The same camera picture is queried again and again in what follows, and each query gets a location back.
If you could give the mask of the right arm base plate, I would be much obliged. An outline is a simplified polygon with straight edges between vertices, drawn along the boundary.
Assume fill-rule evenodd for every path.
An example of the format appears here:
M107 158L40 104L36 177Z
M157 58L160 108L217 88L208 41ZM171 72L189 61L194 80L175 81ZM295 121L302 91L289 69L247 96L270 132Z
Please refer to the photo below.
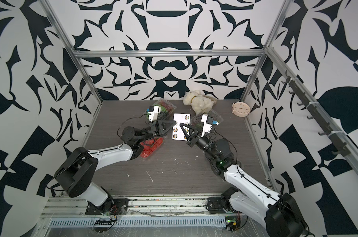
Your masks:
M207 198L206 210L210 214L243 214L245 212L238 211L232 207L232 202L237 202L237 198L226 199L224 197L209 197Z

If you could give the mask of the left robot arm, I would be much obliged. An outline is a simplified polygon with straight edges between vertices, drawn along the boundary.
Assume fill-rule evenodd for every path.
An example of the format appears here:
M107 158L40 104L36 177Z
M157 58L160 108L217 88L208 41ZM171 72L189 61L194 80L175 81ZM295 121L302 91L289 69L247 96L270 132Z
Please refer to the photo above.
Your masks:
M121 145L100 150L79 147L58 168L53 178L69 197L84 198L101 213L111 211L115 206L113 198L93 182L95 172L105 166L138 158L144 149L141 143L164 137L175 125L173 120L156 120L143 129L127 126L122 132Z

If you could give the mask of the white sticker sheet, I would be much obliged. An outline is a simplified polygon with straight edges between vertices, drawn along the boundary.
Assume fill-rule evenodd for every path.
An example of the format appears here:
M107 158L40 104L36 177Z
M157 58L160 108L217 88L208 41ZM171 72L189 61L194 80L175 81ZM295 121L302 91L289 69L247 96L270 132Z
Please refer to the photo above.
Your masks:
M182 123L189 125L190 124L190 114L174 114L174 121L176 124L173 127L173 140L186 141L186 136L189 135L189 128L182 125Z

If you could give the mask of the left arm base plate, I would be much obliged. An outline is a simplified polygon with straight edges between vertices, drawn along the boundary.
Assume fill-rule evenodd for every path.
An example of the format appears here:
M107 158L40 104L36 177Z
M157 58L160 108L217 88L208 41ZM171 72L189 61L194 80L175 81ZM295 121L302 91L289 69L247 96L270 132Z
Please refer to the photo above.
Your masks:
M101 206L95 206L88 201L86 215L112 214L118 215L128 210L128 198L114 198L112 201L106 200Z

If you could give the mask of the strawberry clamshell box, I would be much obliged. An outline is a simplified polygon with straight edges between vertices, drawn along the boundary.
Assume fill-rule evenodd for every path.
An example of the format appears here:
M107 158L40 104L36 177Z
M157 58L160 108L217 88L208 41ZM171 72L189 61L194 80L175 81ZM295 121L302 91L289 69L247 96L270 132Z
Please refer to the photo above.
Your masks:
M143 151L141 152L140 156L142 158L148 158L163 144L164 140L164 137L155 137L140 142L140 145L143 147Z

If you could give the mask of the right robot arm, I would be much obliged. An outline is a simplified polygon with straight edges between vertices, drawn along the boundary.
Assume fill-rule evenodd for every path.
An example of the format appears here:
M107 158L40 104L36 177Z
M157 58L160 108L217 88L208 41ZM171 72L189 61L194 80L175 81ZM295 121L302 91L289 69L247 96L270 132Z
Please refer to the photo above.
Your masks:
M180 128L187 144L197 146L205 153L214 174L233 185L222 194L228 211L244 213L260 223L271 237L310 235L295 199L289 193L280 194L267 188L246 173L238 165L227 139L211 141L185 123L181 123Z

